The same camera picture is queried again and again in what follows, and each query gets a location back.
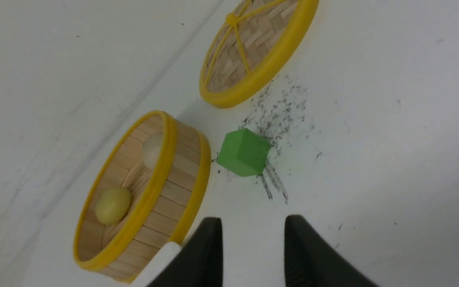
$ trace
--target yellow rim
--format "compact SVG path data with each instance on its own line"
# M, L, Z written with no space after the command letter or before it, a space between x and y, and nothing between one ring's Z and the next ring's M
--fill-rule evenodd
M202 133L197 132L197 134L199 137L199 143L201 145L201 158L199 160L198 176L194 184L191 198L189 200L189 203L187 204L185 212L182 215L180 222L178 222L176 229L173 231L173 235L169 238L169 241L178 244L181 244L183 242L185 236L189 232L189 229L191 228L194 222L194 219L196 218L196 215L199 211L199 207L201 206L201 203L203 201L204 192L206 191L206 186L208 185L208 178L210 176L210 145L208 144L208 140L205 136L203 136ZM125 280L118 281L132 283L137 276L138 275Z
M234 107L257 93L270 80L272 80L272 78L293 55L293 52L295 52L295 49L297 49L304 38L304 35L308 31L311 21L315 16L317 7L318 0L299 0L295 12L293 13L290 22L284 29L284 32L280 36L279 40L277 40L275 46L255 67L255 69L251 70L246 77L233 87L225 89L222 92L211 92L208 91L205 82L206 62L208 61L210 51L217 39L217 34L206 53L199 76L199 92L202 98L217 108L225 109Z
M90 205L91 199L95 193L95 189L102 178L102 175L106 171L109 163L111 162L114 155L120 149L121 145L124 143L126 138L132 133L134 129L137 128L142 122L150 118L151 116L160 116L164 123L164 142L162 144L161 154L159 160L157 161L157 166L155 167L153 174L149 180L148 185L145 187L144 192L136 204L135 209L131 214L129 214L129 219L122 226L120 231L116 236L107 244L107 246L100 251L94 258L91 258L87 261L81 261L78 257L78 240L80 229L82 227L82 222L84 220L84 215L87 212L87 209ZM196 131L199 137L200 142L200 162L199 162L199 171L198 176L191 194L189 203L187 204L186 210L180 219L176 229L173 231L173 235L169 238L169 241L176 242L178 244L182 243L187 232L189 231L194 218L196 217L197 211L202 203L204 192L208 184L208 178L210 175L210 165L211 165L211 154L210 154L210 145L206 140L205 136ZM106 162L102 166L102 169L98 173L95 182L93 183L91 190L84 202L82 208L77 229L75 231L74 243L73 243L73 256L75 262L83 269L88 271L98 271L107 267L111 262L116 260L118 256L126 249L126 247L131 243L135 234L139 231L142 224L148 215L150 214L157 198L159 197L166 178L171 170L173 165L173 158L175 157L175 150L177 144L177 126L175 118L169 114L162 111L152 111L145 116L142 116L137 120L126 133L122 136L118 144L114 147L113 151L107 158ZM136 276L133 276L129 279L118 280L121 282L132 282Z

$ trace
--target green foam block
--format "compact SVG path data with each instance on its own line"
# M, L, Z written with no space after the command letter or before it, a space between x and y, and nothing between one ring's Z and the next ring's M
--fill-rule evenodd
M226 134L217 163L238 176L263 173L270 143L244 128Z

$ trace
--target woven bamboo lid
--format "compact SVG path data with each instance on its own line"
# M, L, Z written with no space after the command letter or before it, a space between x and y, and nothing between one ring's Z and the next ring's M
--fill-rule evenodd
M318 0L243 0L226 16L200 75L202 97L233 107L259 91L288 61L315 15Z

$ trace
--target bamboo steamer basket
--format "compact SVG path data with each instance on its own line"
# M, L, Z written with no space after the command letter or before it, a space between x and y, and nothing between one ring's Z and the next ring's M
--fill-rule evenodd
M163 144L153 170L142 163L142 145L156 133ZM140 118L113 149L86 198L73 255L83 269L130 283L167 242L182 243L202 202L210 173L205 136L162 111ZM95 205L111 187L131 192L131 206L106 226Z
M243 0L226 16L199 77L203 99L231 108L263 88L304 38L318 0Z

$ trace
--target egg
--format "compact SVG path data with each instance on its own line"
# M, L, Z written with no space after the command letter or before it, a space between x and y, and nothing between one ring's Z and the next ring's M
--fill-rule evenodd
M102 193L95 205L95 216L100 223L113 225L122 220L131 205L131 193L124 187L114 187Z
M143 164L149 169L154 169L161 154L162 142L164 141L164 134L157 133L150 136L142 147L143 151Z

